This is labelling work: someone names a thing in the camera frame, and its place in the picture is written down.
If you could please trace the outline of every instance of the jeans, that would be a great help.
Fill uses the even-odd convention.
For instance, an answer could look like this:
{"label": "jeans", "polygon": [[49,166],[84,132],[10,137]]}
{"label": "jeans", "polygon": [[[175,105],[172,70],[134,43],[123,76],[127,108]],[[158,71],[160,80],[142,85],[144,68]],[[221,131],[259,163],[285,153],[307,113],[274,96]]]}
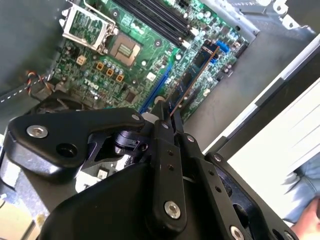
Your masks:
{"label": "jeans", "polygon": [[295,173],[297,181],[285,194],[291,199],[292,204],[285,220],[294,224],[309,203],[320,196],[320,153],[303,164]]}

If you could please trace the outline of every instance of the blue connector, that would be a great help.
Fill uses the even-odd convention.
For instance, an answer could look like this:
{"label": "blue connector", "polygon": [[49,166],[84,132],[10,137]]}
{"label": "blue connector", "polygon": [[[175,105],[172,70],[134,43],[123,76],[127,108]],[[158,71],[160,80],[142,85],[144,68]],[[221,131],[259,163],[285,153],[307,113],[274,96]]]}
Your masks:
{"label": "blue connector", "polygon": [[224,53],[227,54],[230,51],[230,48],[228,47],[228,45],[224,44],[222,41],[218,40],[216,44],[220,47],[221,51],[223,51]]}
{"label": "blue connector", "polygon": [[140,114],[145,113],[147,111],[148,107],[150,106],[150,104],[155,100],[157,93],[162,88],[162,86],[165,84],[167,79],[169,78],[169,73],[170,73],[171,68],[172,68],[172,64],[170,63],[169,66],[167,67],[167,69],[165,70],[165,73],[162,75],[161,79],[158,81],[158,83],[153,88],[150,95],[148,96],[148,98],[146,99],[146,101],[144,102],[142,107],[140,108],[140,110],[139,110]]}

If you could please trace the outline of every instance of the gray panel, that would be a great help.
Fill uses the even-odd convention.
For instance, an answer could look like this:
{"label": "gray panel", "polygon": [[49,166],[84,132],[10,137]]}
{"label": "gray panel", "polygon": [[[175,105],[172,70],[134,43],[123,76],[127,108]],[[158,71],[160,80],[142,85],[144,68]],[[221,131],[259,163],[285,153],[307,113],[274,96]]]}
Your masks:
{"label": "gray panel", "polygon": [[307,46],[308,42],[261,32],[185,123],[203,151]]}
{"label": "gray panel", "polygon": [[25,83],[27,70],[45,73],[62,40],[65,0],[0,1],[0,96]]}

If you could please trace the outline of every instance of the ram slot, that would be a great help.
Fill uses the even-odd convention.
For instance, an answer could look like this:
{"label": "ram slot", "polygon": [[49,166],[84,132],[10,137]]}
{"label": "ram slot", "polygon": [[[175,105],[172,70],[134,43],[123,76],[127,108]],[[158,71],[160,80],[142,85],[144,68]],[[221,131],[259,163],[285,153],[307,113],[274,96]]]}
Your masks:
{"label": "ram slot", "polygon": [[182,46],[182,39],[184,36],[182,34],[178,34],[178,32],[174,31],[173,29],[168,28],[167,25],[164,25],[161,22],[161,18],[157,19],[156,17],[150,16],[150,12],[145,12],[137,8],[136,5],[133,5],[133,3],[128,0],[113,1],[129,13],[133,14],[136,18],[147,24],[161,36],[175,44],[177,47]]}
{"label": "ram slot", "polygon": [[156,0],[140,0],[146,7],[155,12],[159,17],[166,21],[167,25],[173,26],[181,31],[186,37],[190,35],[189,24],[183,17],[177,16],[175,12]]}

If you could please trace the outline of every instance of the blue pcie slot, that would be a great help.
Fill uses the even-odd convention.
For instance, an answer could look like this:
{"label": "blue pcie slot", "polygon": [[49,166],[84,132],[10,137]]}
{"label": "blue pcie slot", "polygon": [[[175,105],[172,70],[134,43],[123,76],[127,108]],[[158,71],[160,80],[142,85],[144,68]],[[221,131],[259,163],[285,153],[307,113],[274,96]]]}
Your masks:
{"label": "blue pcie slot", "polygon": [[157,93],[159,92],[159,90],[162,88],[162,86],[167,81],[171,68],[172,68],[172,63],[169,63],[169,66],[166,68],[165,73],[162,75],[161,79],[158,81],[158,83],[153,88],[150,95],[148,96],[148,98],[146,99],[146,101],[144,102],[142,107],[140,108],[140,110],[139,110],[140,114],[143,114],[144,112],[146,112],[146,110],[148,109],[148,107],[150,106],[152,101],[155,100]]}
{"label": "blue pcie slot", "polygon": [[183,73],[178,84],[167,99],[171,115],[177,109],[184,96],[190,91],[206,66],[214,58],[218,50],[219,46],[209,40],[206,40],[201,46],[201,49],[198,51],[191,64]]}

